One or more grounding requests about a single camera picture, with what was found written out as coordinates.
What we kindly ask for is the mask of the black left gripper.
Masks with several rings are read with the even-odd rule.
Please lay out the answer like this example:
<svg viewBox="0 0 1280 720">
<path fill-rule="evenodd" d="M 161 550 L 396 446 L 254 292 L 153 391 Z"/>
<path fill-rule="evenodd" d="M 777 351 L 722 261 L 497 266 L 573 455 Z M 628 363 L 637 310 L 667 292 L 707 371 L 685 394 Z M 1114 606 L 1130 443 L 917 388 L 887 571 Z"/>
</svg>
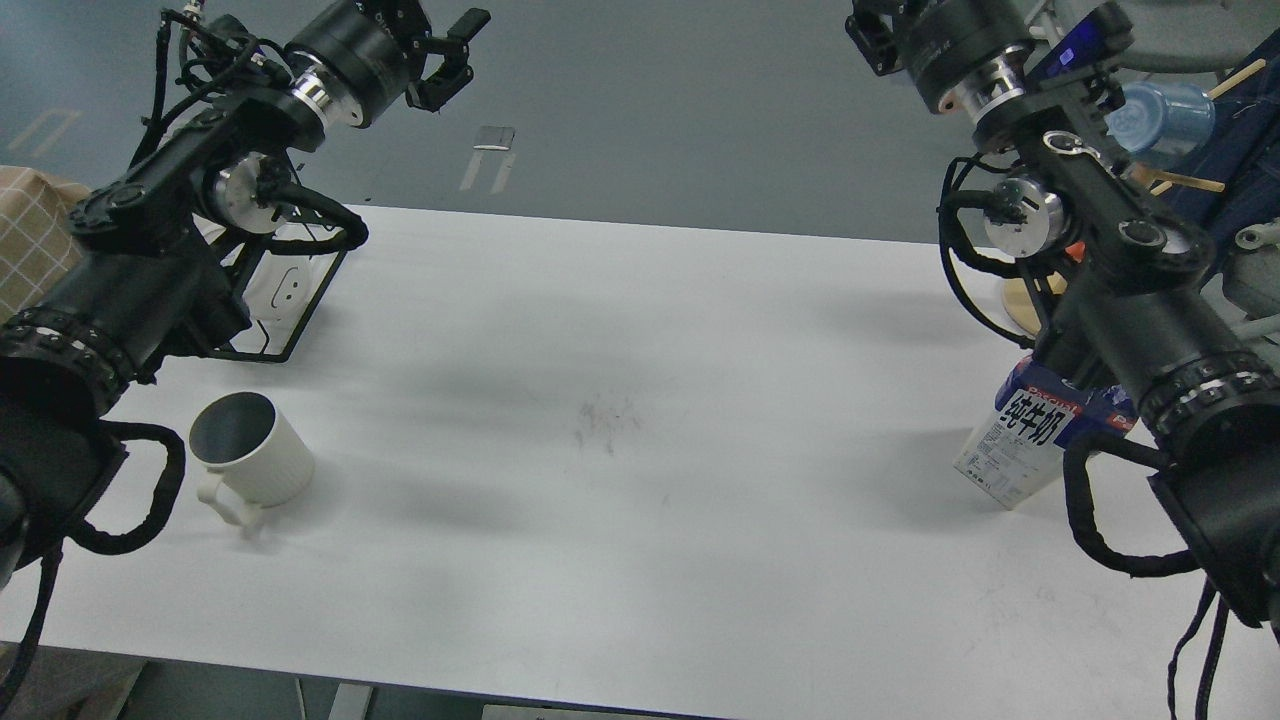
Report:
<svg viewBox="0 0 1280 720">
<path fill-rule="evenodd" d="M 434 35 L 420 1 L 334 1 L 285 53 L 292 68 L 311 70 L 337 100 L 328 113 L 333 120 L 367 128 L 407 88 L 410 108 L 443 109 L 472 81 L 462 56 L 490 20 L 489 10 L 468 9 L 444 35 Z M 426 55 L 447 58 L 421 78 Z"/>
</svg>

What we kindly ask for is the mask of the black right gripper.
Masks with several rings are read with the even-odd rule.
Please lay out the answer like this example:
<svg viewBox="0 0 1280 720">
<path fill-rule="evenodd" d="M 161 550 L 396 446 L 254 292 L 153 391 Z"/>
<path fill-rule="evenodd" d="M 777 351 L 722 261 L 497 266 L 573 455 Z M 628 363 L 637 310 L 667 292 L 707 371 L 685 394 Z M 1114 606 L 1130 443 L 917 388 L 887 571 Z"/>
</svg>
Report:
<svg viewBox="0 0 1280 720">
<path fill-rule="evenodd" d="M 1024 58 L 1033 37 L 1010 1 L 852 1 L 845 33 L 878 77 L 908 73 L 931 113 L 982 67 Z"/>
</svg>

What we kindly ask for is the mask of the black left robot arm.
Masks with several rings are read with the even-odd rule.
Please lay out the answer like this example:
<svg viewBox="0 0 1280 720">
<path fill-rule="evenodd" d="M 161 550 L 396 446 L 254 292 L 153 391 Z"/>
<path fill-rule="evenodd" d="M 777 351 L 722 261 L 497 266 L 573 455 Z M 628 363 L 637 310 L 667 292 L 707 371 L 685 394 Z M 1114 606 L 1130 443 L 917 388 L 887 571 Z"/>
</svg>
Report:
<svg viewBox="0 0 1280 720">
<path fill-rule="evenodd" d="M 3 577 L 72 539 L 129 553 L 164 528 L 184 448 L 170 430 L 108 421 L 134 382 L 168 356 L 207 357 L 251 325 L 242 297 L 252 256 L 348 252 L 364 220 L 305 188 L 292 149 L 333 126 L 366 128 L 398 97 L 438 111 L 474 78 L 468 50 L 490 22 L 467 10 L 436 35 L 417 1 L 335 1 L 279 47 L 230 17 L 163 13 L 195 45 L 163 105 L 166 28 L 157 35 L 152 115 L 129 170 L 70 210 L 84 258 L 3 324 Z"/>
</svg>

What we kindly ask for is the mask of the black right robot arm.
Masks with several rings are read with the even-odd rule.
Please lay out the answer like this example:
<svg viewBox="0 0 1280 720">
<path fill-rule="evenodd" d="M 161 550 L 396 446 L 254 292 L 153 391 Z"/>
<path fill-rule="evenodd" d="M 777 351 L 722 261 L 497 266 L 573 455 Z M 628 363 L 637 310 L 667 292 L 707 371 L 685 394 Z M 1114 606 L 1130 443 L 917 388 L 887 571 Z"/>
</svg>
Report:
<svg viewBox="0 0 1280 720">
<path fill-rule="evenodd" d="M 1196 697 L 1208 715 L 1228 616 L 1277 628 L 1277 374 L 1201 297 L 1216 249 L 1134 179 L 1105 114 L 1123 105 L 1114 59 L 1132 22 L 1106 1 L 1034 67 L 1036 42 L 1009 1 L 855 1 L 845 29 L 878 76 L 906 72 L 928 110 L 973 119 L 974 156 L 1014 152 L 996 190 L 940 196 L 940 251 L 1023 281 L 1034 337 L 1005 338 L 1079 388 L 1121 386 L 1155 438 L 1092 432 L 1068 445 L 1068 520 L 1096 562 L 1130 577 L 1206 575 L 1194 637 L 1213 630 Z M 1094 519 L 1087 462 L 1108 454 L 1152 470 L 1149 486 L 1185 542 L 1130 556 Z"/>
</svg>

